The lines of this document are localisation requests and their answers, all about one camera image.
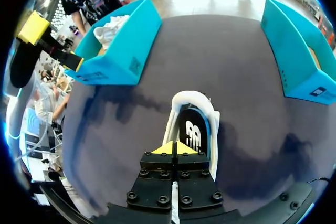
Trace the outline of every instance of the person's hand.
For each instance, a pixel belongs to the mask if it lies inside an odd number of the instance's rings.
[[[64,102],[65,104],[67,104],[67,103],[69,102],[69,99],[70,99],[70,94],[67,94],[67,95],[64,97],[63,102]]]

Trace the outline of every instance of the yellow robot part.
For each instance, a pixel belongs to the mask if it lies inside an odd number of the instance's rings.
[[[40,17],[36,11],[33,11],[19,32],[18,38],[25,43],[30,42],[35,45],[48,27],[49,22]]]
[[[165,145],[159,147],[158,149],[154,150],[153,154],[161,154],[163,152],[166,152],[167,154],[173,153],[173,141],[170,141],[166,143]],[[197,151],[191,149],[190,147],[186,146],[185,144],[181,143],[180,141],[177,142],[177,153],[189,153],[189,154],[197,154]]]

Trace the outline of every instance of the white cloth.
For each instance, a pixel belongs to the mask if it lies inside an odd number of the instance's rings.
[[[108,49],[117,32],[129,17],[129,15],[111,17],[111,22],[106,23],[103,27],[96,27],[93,30],[94,36],[102,44],[104,50]]]
[[[56,108],[62,103],[64,100],[64,96],[61,92],[59,92],[59,97],[56,99],[55,94],[52,90],[52,83],[41,83],[41,89],[39,90],[40,99],[35,102],[35,113],[40,120],[52,124],[52,114],[56,110]],[[62,118],[65,115],[65,110],[62,111],[61,115],[55,121],[58,124],[61,124]]]

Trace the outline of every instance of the new balance logo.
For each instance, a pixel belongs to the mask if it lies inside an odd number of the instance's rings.
[[[187,146],[199,152],[201,147],[201,132],[197,125],[193,125],[192,122],[186,121],[186,134],[187,134]]]

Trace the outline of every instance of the blue box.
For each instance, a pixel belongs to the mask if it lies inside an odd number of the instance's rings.
[[[97,56],[102,45],[93,30],[110,22],[111,16],[124,15],[130,15],[129,19],[117,32],[105,54]],[[151,0],[137,0],[122,6],[90,28],[75,51],[84,62],[77,72],[66,70],[65,73],[84,84],[138,84],[161,24]]]
[[[266,0],[261,27],[276,58],[285,96],[326,105],[335,102],[336,58],[321,31],[276,0]]]

